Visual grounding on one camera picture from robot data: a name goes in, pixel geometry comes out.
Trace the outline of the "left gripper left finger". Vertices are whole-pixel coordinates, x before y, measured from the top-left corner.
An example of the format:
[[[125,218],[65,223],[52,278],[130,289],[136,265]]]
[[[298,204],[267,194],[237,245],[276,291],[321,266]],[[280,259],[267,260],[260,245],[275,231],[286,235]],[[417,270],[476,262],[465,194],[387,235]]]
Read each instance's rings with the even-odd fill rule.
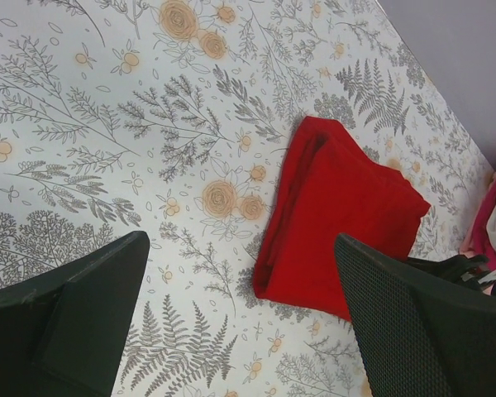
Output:
[[[0,396],[109,396],[149,250],[130,232],[0,289]]]

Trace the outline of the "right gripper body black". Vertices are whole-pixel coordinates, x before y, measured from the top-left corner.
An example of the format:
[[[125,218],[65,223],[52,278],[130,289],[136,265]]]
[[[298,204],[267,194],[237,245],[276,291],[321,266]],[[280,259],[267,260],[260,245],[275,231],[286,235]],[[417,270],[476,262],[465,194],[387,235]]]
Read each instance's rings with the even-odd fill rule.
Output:
[[[406,264],[461,287],[496,297],[496,270],[485,255],[457,255],[443,261],[408,258]]]

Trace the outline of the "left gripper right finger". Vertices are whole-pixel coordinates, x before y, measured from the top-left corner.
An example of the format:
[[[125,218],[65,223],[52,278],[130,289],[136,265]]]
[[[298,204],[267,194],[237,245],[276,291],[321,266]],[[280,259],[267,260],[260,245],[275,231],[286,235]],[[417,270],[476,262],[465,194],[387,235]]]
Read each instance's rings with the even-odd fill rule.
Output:
[[[374,396],[496,396],[496,297],[346,234],[334,246]]]

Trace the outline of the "red t shirt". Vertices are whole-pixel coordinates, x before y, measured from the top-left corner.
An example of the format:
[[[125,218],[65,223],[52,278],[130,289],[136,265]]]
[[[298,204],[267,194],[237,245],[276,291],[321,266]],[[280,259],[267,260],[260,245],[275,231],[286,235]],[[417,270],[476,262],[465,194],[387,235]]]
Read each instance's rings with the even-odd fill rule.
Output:
[[[255,263],[255,296],[350,320],[336,237],[345,233],[406,260],[430,207],[400,171],[372,161],[340,122],[305,117]]]

